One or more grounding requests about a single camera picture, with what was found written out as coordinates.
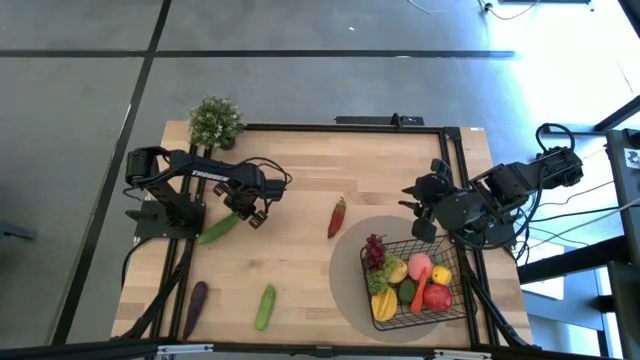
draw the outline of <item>wire basket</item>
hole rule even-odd
[[[456,258],[456,249],[452,246],[451,242],[445,241],[448,239],[446,235],[437,236],[433,243],[427,243],[422,240],[405,240],[396,241],[383,244],[386,253],[395,255],[397,258],[402,259],[404,262],[409,261],[409,257],[416,253],[426,253],[429,255],[435,265],[442,265],[451,270],[451,282],[449,282],[448,288],[453,296],[451,307],[445,311],[433,312],[423,307],[423,310],[419,313],[412,313],[409,311],[409,305],[398,304],[398,310],[391,319],[384,322],[378,322],[373,317],[373,308],[371,307],[371,293],[369,292],[369,286],[367,286],[367,270],[364,264],[365,248],[360,250],[360,263],[362,264],[362,274],[364,275],[365,287],[367,288],[367,294],[369,296],[369,312],[371,313],[371,321],[373,326],[379,331],[403,329],[412,326],[433,324],[438,322],[463,319],[467,317],[465,311],[464,295],[462,290],[462,283],[460,280],[460,268]],[[393,288],[398,293],[398,287],[400,284],[389,284],[389,287]]]

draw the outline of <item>grapes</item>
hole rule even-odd
[[[371,234],[367,238],[365,250],[365,266],[367,267],[367,271],[374,272],[382,269],[385,260],[385,247],[378,235]]]
[[[382,236],[371,234],[365,245],[363,263],[367,273],[367,287],[371,295],[377,295],[389,288],[389,277],[395,269],[396,257],[386,253]]]

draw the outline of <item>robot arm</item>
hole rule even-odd
[[[159,156],[169,164],[163,171],[159,171]],[[267,179],[260,165],[249,162],[252,160],[261,160],[276,168],[283,173],[284,179]],[[219,196],[226,194],[224,204],[242,220],[251,218],[250,224],[254,228],[267,219],[269,205],[282,198],[286,185],[291,181],[291,176],[282,168],[263,158],[251,158],[232,165],[159,146],[139,148],[128,154],[127,184],[149,191],[164,206],[167,221],[172,226],[191,227],[197,221],[198,211],[194,210],[188,196],[176,193],[168,183],[169,179],[180,175],[218,182],[214,192]],[[256,210],[254,203],[258,199],[264,201],[264,210]],[[138,220],[141,214],[135,215]]]
[[[470,189],[458,189],[450,182],[450,169],[434,160],[434,171],[416,179],[414,186],[404,189],[418,203],[401,201],[418,219],[412,234],[433,241],[434,220],[454,238],[481,247],[488,241],[508,244],[508,234],[515,221],[513,210],[523,206],[529,196],[542,189],[572,186],[583,176],[582,161],[567,147],[545,149],[530,164],[500,164],[470,181]]]

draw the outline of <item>wooden tabletop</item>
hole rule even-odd
[[[468,173],[473,177],[492,166],[487,140],[481,129],[461,131]],[[162,146],[186,151],[187,139],[187,123],[170,121]],[[449,151],[459,185],[453,143]],[[190,340],[384,346],[358,332],[337,309],[329,288],[331,254],[341,234],[365,218],[394,215],[414,219],[411,210],[397,204],[401,199],[410,200],[400,190],[413,185],[416,177],[429,171],[431,160],[440,157],[437,136],[247,131],[238,137],[234,150],[218,151],[213,157],[234,163],[251,156],[276,161],[294,181],[258,230],[242,223],[214,244],[196,245],[183,324],[194,284],[203,280],[210,289]],[[171,183],[177,189],[180,179],[174,178]],[[229,214],[222,198],[213,193],[213,186],[213,182],[207,182],[205,228]],[[327,241],[329,217],[340,196],[348,203],[347,216],[336,240]],[[128,330],[156,295],[167,244],[166,239],[151,241],[132,256],[113,335]],[[485,251],[484,255],[494,302],[519,335],[532,341],[513,259],[501,249]],[[278,295],[269,327],[260,332],[254,330],[253,319],[268,283],[276,287]],[[487,343],[484,315],[476,302],[480,339]],[[165,307],[161,335],[168,334],[172,308],[173,297]],[[470,346],[464,319],[440,323],[423,338],[394,344],[399,345]]]

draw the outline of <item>red chili pepper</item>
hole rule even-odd
[[[331,215],[331,222],[329,223],[329,239],[331,239],[338,230],[340,230],[342,221],[344,220],[344,212],[346,210],[347,203],[344,202],[344,198],[341,197],[340,201],[338,201],[336,207],[333,209],[333,214]]]

